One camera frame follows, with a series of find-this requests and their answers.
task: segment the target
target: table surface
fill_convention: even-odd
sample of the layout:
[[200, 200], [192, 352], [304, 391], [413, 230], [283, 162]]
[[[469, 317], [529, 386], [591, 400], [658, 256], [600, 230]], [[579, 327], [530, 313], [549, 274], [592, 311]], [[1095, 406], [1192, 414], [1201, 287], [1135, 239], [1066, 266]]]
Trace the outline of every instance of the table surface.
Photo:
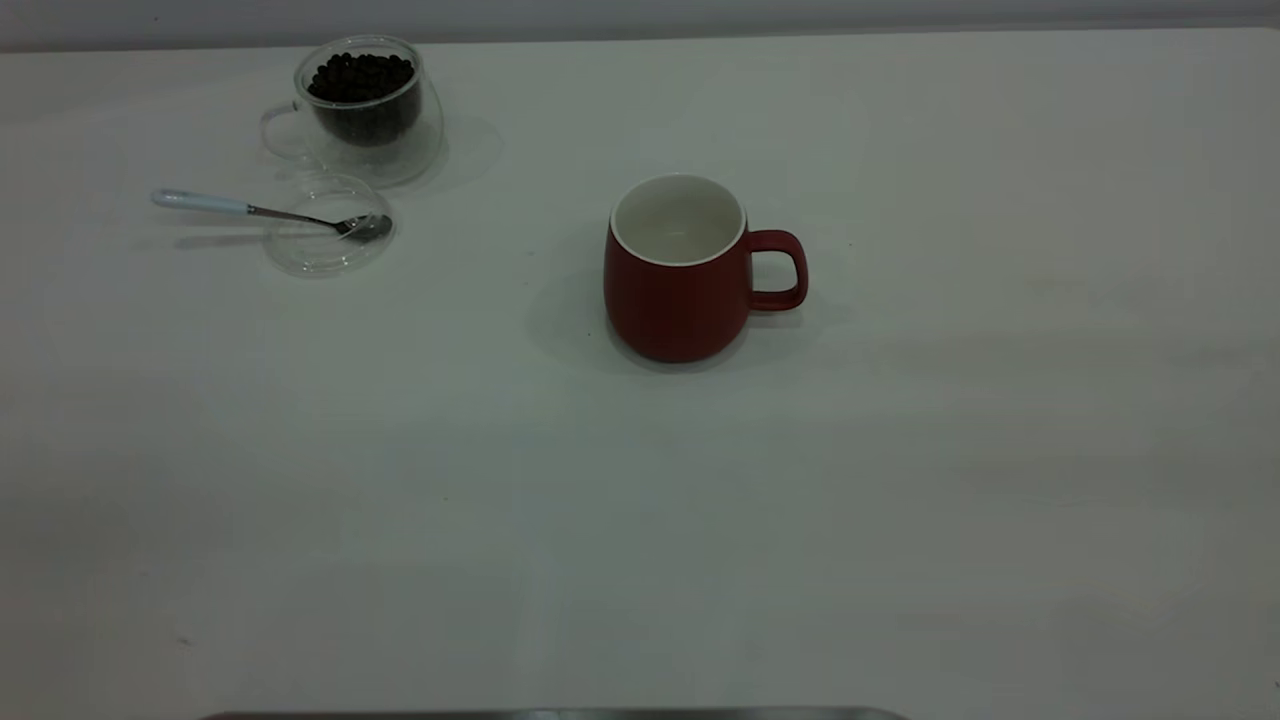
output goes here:
[[[1280, 35], [425, 46], [328, 281], [147, 202], [278, 197], [303, 53], [0, 56], [0, 715], [1280, 708]], [[600, 296], [669, 170], [812, 272], [692, 366]]]

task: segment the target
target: coffee bean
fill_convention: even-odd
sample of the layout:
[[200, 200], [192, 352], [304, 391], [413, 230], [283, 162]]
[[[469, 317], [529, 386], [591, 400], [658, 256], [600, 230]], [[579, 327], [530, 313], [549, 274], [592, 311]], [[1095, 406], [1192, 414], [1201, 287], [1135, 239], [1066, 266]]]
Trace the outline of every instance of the coffee bean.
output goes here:
[[[413, 79], [413, 63], [392, 55], [333, 55], [316, 68], [307, 92], [339, 104], [387, 97]], [[413, 127], [421, 111], [421, 90], [413, 86], [392, 100], [360, 109], [317, 108], [316, 117], [334, 137], [361, 147], [398, 140]]]

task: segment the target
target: spoon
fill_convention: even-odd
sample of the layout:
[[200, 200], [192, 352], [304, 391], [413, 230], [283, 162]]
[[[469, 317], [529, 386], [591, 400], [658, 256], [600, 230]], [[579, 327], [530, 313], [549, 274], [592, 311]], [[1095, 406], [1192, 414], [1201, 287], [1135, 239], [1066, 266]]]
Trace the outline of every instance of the spoon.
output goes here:
[[337, 223], [329, 223], [306, 215], [259, 208], [243, 200], [230, 200], [182, 190], [156, 190], [151, 193], [151, 201], [161, 208], [173, 208], [175, 210], [202, 210], [206, 213], [223, 213], [224, 215], [261, 215], [279, 220], [315, 223], [355, 242], [372, 242], [392, 232], [392, 219], [387, 215], [357, 215]]

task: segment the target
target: mug handle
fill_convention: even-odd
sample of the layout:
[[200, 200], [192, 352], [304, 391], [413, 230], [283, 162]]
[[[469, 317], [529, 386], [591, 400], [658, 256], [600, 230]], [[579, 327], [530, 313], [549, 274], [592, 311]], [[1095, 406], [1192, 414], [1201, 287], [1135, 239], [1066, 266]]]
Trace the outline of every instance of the mug handle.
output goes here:
[[785, 252], [796, 266], [795, 287], [777, 292], [753, 291], [751, 310], [777, 313], [799, 307], [809, 295], [809, 264], [796, 236], [787, 231], [753, 231], [748, 233], [746, 241], [751, 252]]
[[284, 158], [285, 160], [303, 160], [306, 159], [307, 155], [306, 152], [291, 152], [288, 150], [284, 150], [279, 145], [275, 145], [274, 142], [271, 142], [271, 138], [266, 132], [266, 128], [268, 126], [271, 124], [271, 120], [274, 120], [275, 118], [297, 111], [298, 111], [298, 104], [296, 100], [291, 100], [288, 102], [280, 102], [279, 105], [270, 108], [265, 113], [262, 113], [262, 119], [259, 120], [257, 123], [257, 132], [260, 136], [262, 136], [262, 147], [266, 147], [268, 150], [271, 151], [273, 155]]

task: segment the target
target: red mug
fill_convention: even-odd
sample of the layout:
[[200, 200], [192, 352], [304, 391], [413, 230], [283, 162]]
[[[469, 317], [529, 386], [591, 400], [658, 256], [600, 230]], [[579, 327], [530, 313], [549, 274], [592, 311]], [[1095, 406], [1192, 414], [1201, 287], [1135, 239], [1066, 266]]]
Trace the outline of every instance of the red mug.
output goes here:
[[[796, 286], [753, 290], [753, 252], [791, 256]], [[646, 179], [609, 215], [604, 305], [640, 355], [666, 363], [710, 357], [742, 332], [751, 310], [791, 310], [808, 293], [800, 241], [786, 231], [749, 231], [742, 204], [707, 178]]]

